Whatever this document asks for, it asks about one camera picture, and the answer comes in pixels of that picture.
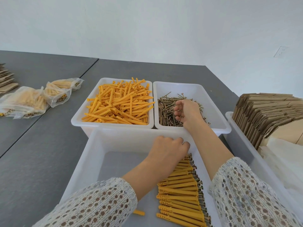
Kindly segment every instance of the plastic bag with screws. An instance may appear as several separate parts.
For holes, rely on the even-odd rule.
[[[83,81],[84,80],[80,78],[70,78],[66,80],[55,80],[52,82],[52,84],[55,84],[59,88],[71,88],[73,91],[76,91],[81,88],[81,84]]]
[[[55,84],[48,82],[44,90],[44,99],[51,107],[65,103],[71,96],[71,88],[59,88]]]
[[[43,87],[33,89],[20,87],[16,92],[7,94],[0,99],[0,113],[14,119],[27,119],[42,115],[48,108],[43,98]]]

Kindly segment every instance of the white wall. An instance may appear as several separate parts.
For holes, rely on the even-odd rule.
[[[303,0],[1,0],[0,49],[206,65],[237,95],[303,97]],[[284,59],[273,56],[280,46]]]

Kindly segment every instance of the gray table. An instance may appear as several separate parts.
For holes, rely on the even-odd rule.
[[[20,86],[40,89],[48,81],[82,76],[98,59],[51,54],[0,51],[0,63],[15,73]],[[2,156],[39,117],[32,119],[0,118],[0,156]]]
[[[0,226],[31,226],[60,201],[88,138],[70,120],[103,77],[201,84],[219,110],[238,97],[205,66],[98,60],[69,101],[44,114],[0,159]]]

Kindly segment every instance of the person's right hand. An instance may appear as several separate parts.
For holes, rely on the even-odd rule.
[[[199,110],[199,105],[189,99],[182,99],[176,102],[174,107],[176,120],[183,123],[189,133],[194,132],[197,125],[206,124]]]

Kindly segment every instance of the cardboard stack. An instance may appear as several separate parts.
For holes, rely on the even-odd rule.
[[[5,94],[18,86],[17,83],[13,83],[13,73],[6,70],[3,65],[4,64],[0,64],[0,95]]]
[[[303,100],[293,95],[243,94],[233,120],[256,150],[270,137],[303,145]]]

